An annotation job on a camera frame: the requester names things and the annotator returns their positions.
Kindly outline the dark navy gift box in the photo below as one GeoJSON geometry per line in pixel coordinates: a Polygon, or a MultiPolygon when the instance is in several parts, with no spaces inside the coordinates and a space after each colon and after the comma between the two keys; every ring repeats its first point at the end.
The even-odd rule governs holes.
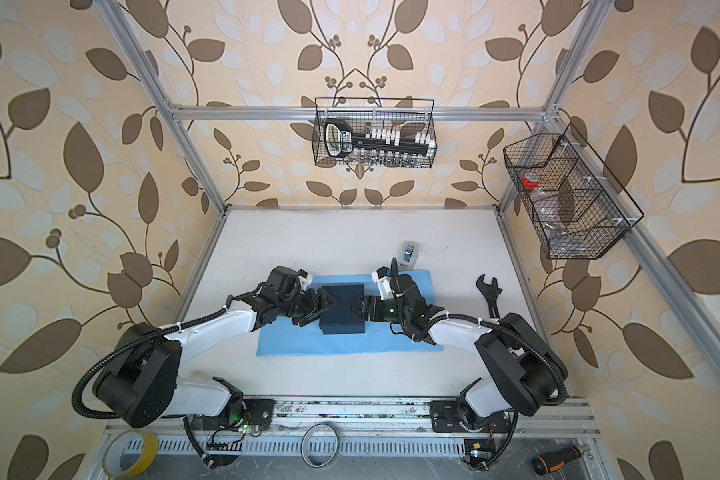
{"type": "Polygon", "coordinates": [[[365,320],[352,306],[364,297],[362,284],[328,285],[325,292],[331,297],[332,304],[320,314],[319,327],[326,335],[353,335],[365,332],[365,320]]]}

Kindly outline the blue wrapping paper sheet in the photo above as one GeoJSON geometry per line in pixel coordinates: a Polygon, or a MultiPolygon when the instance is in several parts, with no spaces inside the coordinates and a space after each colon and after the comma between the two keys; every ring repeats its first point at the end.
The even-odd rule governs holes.
{"type": "MultiPolygon", "coordinates": [[[[410,275],[427,302],[434,304],[436,298],[430,273],[414,270],[410,275]]],[[[362,284],[366,294],[378,294],[370,274],[317,276],[311,287],[344,284],[362,284]]],[[[387,323],[367,322],[365,325],[364,333],[324,335],[318,323],[302,328],[280,317],[260,330],[256,356],[340,356],[443,350],[442,346],[415,343],[404,335],[393,335],[387,323]]]]}

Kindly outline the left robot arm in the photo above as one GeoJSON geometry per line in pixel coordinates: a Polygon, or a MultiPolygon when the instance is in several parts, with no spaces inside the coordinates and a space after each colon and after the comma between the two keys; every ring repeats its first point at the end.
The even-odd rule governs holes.
{"type": "Polygon", "coordinates": [[[199,354],[280,317],[299,326],[337,304],[325,288],[313,289],[303,271],[279,266],[253,290],[230,295],[215,312],[161,328],[129,327],[115,349],[90,367],[71,394],[73,410],[88,419],[125,421],[142,428],[162,417],[215,417],[237,390],[221,377],[187,380],[181,367],[199,354]]]}

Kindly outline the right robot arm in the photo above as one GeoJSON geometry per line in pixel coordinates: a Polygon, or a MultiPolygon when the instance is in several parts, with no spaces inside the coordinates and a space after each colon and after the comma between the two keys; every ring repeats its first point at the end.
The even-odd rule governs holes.
{"type": "Polygon", "coordinates": [[[519,314],[498,316],[502,289],[496,279],[488,284],[480,276],[476,282],[489,307],[488,319],[428,303],[409,275],[381,270],[373,281],[379,294],[350,304],[360,318],[398,326],[393,332],[415,343],[457,347],[482,360],[488,377],[472,382],[455,400],[463,429],[479,431],[496,413],[531,417],[568,398],[567,367],[549,344],[519,314]]]}

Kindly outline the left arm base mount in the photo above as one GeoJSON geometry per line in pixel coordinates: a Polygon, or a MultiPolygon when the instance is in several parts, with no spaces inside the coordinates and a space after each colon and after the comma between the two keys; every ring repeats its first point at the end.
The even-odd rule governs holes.
{"type": "Polygon", "coordinates": [[[271,398],[243,398],[232,400],[220,414],[213,417],[199,416],[190,421],[194,430],[216,431],[253,429],[260,433],[269,428],[274,418],[276,401],[271,398]]]}

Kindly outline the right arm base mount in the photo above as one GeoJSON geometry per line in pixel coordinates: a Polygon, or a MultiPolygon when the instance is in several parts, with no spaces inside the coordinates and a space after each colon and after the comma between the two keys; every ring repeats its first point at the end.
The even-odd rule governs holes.
{"type": "Polygon", "coordinates": [[[510,412],[500,411],[489,417],[467,412],[467,404],[457,400],[433,400],[429,403],[431,428],[435,433],[507,433],[512,423],[510,412]]]}

